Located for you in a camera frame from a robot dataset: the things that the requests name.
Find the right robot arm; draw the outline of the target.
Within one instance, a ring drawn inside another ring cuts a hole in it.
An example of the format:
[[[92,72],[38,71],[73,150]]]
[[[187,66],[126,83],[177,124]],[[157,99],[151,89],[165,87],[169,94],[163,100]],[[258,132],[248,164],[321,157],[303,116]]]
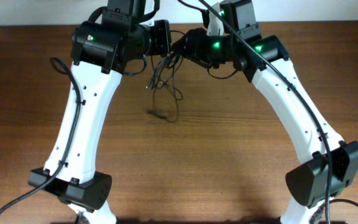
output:
[[[285,176],[291,199],[278,222],[330,223],[330,205],[358,171],[358,142],[325,120],[278,37],[262,37],[252,1],[222,1],[205,12],[204,27],[189,30],[173,51],[206,69],[231,62],[276,112],[300,162]]]

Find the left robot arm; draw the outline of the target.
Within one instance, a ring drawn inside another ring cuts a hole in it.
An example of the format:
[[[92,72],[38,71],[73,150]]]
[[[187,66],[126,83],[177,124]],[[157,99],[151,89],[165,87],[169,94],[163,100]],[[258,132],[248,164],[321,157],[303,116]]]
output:
[[[111,99],[134,59],[170,50],[169,23],[154,20],[158,1],[109,1],[72,36],[71,90],[55,146],[29,184],[76,212],[77,223],[116,223],[108,205],[110,175],[96,170],[99,138]]]

